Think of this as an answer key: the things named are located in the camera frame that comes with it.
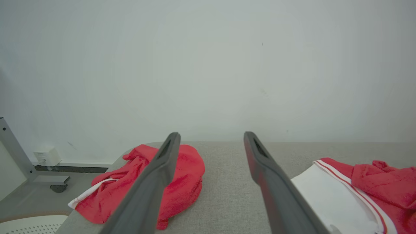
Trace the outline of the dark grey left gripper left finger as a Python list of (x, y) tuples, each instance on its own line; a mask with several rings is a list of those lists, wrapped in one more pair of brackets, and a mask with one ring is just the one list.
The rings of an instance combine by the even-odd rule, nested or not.
[(165, 188), (172, 182), (181, 135), (168, 135), (101, 230), (102, 234), (153, 234)]

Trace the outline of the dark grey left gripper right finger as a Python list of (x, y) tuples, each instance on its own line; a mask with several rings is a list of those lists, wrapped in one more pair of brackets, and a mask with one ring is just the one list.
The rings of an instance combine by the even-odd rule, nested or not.
[(244, 133), (251, 177), (260, 187), (273, 234), (328, 234), (329, 231), (254, 132)]

